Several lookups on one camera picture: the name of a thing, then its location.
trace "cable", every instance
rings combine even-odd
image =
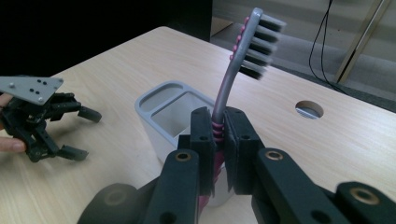
[[[326,42],[327,25],[328,25],[328,20],[329,20],[329,11],[330,11],[330,8],[331,8],[331,7],[332,7],[332,0],[329,1],[329,5],[328,5],[328,7],[327,7],[326,13],[325,13],[324,16],[323,16],[323,19],[322,19],[322,21],[321,21],[321,23],[320,23],[320,26],[319,26],[319,29],[318,29],[317,36],[315,37],[315,40],[314,40],[314,44],[312,45],[312,49],[311,49],[311,52],[310,52],[310,54],[309,54],[309,68],[311,69],[311,72],[312,72],[312,74],[314,75],[315,78],[317,78],[318,80],[320,80],[320,81],[326,83],[327,85],[331,86],[335,91],[340,91],[341,93],[347,95],[346,92],[344,92],[344,91],[341,90],[340,88],[334,86],[334,85],[326,78],[326,75],[325,75],[324,69],[323,69],[324,46],[325,46],[325,42]],[[315,45],[316,45],[316,43],[317,43],[318,36],[320,35],[320,31],[321,31],[321,28],[322,28],[322,26],[323,26],[323,23],[324,23],[324,32],[323,32],[323,41],[322,41],[322,47],[321,47],[321,53],[320,53],[320,68],[321,68],[321,73],[322,73],[322,75],[323,75],[323,77],[324,77],[324,80],[321,79],[320,77],[318,77],[317,74],[315,74],[315,72],[314,72],[314,70],[313,70],[313,68],[312,68],[312,64],[311,64],[311,60],[312,60],[312,55],[313,55],[313,52],[314,52],[314,48],[315,48]]]

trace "wooden table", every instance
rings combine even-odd
[[[75,93],[103,118],[95,124],[67,114],[47,130],[59,146],[90,154],[85,161],[32,163],[23,153],[1,153],[1,222],[76,223],[100,189],[113,183],[140,188],[157,177],[162,164],[134,102],[173,79],[215,99],[229,54],[160,27],[56,75],[64,79],[59,92]],[[323,117],[299,115],[301,101],[319,104]],[[355,180],[396,200],[395,114],[273,67],[260,81],[238,75],[228,105],[244,110],[264,144],[287,151],[318,185],[334,191]],[[207,207],[200,217],[200,223],[255,222],[249,196]]]

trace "wall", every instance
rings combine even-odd
[[[333,0],[326,45],[347,50],[374,1]],[[328,5],[329,0],[214,0],[213,15],[240,23],[251,9],[260,7],[266,14],[288,24],[285,35],[313,41]],[[396,50],[395,10],[396,3],[392,1],[364,54],[396,62],[393,53]]]

